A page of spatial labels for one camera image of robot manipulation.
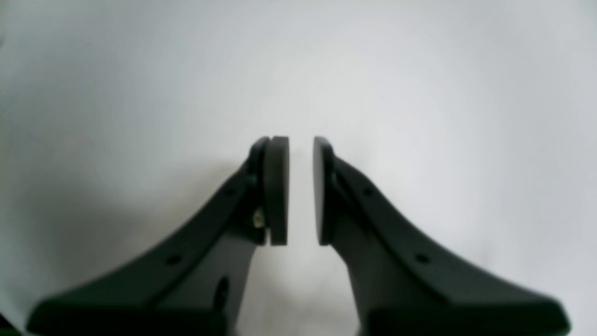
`hole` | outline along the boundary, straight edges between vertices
hole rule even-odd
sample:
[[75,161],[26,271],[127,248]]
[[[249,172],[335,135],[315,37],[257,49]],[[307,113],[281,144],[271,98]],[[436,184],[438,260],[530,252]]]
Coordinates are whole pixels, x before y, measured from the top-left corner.
[[425,254],[422,253],[417,253],[417,255],[415,256],[417,258],[417,261],[420,262],[421,264],[428,264],[431,262],[431,259],[429,259],[429,257]]
[[218,287],[216,288],[216,294],[214,295],[214,309],[222,311],[228,301],[228,293],[230,292],[230,282],[227,277],[220,279]]
[[170,266],[176,265],[182,259],[183,259],[183,257],[181,257],[180,255],[173,255],[166,260],[166,265],[170,265]]

